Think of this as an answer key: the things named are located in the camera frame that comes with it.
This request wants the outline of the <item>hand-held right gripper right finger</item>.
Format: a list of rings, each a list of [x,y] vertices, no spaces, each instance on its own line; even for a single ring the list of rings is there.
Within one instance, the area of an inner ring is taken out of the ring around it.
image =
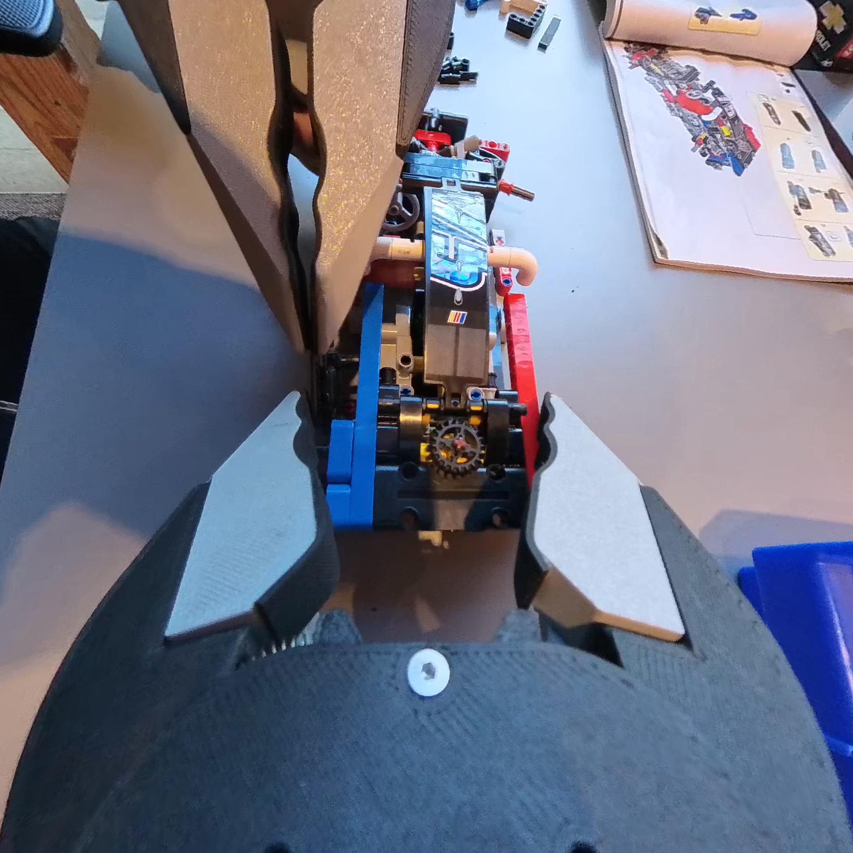
[[[603,625],[677,643],[682,614],[634,473],[553,393],[514,570],[519,608],[566,630]]]

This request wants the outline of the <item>toy brick car chassis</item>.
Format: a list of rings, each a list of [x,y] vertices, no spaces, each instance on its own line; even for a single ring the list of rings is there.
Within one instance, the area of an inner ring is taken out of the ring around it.
[[[317,428],[338,530],[520,525],[538,393],[526,299],[538,262],[490,215],[509,146],[431,108],[414,131],[367,272],[336,341],[336,418]]]

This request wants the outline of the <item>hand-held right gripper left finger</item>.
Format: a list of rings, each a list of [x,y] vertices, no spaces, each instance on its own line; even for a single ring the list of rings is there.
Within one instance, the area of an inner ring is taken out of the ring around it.
[[[291,642],[338,581],[311,412],[293,391],[212,475],[165,640],[249,628]]]

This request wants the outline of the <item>small black brick part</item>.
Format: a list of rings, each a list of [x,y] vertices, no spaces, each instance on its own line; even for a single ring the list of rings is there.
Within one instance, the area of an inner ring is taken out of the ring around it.
[[[341,355],[336,349],[312,357],[312,411],[315,425],[323,429],[336,418],[339,410],[340,362]]]

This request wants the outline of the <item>wooden post with bolts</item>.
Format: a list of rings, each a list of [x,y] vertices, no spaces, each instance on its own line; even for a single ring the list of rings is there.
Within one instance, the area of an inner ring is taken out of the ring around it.
[[[2,107],[68,181],[86,114],[100,40],[77,2],[55,1],[62,18],[57,50],[46,57],[2,55]]]

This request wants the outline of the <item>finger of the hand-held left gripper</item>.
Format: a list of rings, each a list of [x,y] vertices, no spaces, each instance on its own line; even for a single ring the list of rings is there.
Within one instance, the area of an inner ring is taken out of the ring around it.
[[[314,11],[311,100],[323,153],[315,193],[317,348],[356,298],[399,175],[405,2],[326,1]]]
[[[170,2],[189,142],[260,292],[296,350],[310,328],[301,263],[283,225],[294,209],[281,129],[274,27],[266,2]]]

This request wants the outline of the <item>blue storage bin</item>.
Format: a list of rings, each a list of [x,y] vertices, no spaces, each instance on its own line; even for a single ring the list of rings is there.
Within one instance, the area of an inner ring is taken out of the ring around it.
[[[852,816],[852,542],[756,548],[738,580],[805,690]]]

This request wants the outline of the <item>person's dark clothed body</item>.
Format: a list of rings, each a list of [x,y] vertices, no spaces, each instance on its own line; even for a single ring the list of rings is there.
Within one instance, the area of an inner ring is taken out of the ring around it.
[[[58,222],[18,217],[1,222],[1,465],[16,421]]]

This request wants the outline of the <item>open instruction booklet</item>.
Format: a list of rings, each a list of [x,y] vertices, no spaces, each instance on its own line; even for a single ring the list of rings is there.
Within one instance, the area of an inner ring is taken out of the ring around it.
[[[602,47],[658,263],[851,285],[851,167],[793,67],[813,2],[607,2]]]

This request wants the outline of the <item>black toy set box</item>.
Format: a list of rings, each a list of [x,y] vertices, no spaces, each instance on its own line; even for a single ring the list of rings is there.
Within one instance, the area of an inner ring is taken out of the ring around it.
[[[816,16],[816,31],[796,70],[852,72],[852,2],[804,1]]]

